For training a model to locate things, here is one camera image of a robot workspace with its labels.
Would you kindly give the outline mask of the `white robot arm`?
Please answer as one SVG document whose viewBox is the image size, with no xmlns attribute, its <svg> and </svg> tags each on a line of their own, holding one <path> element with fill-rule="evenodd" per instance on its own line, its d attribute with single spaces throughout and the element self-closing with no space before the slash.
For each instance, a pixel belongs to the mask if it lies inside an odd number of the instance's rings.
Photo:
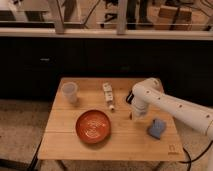
<svg viewBox="0 0 213 171">
<path fill-rule="evenodd" d="M 132 114 L 141 117 L 148 113 L 150 104 L 170 113 L 176 119 L 213 140 L 213 109 L 161 92 L 161 83 L 148 78 L 132 87 Z"/>
</svg>

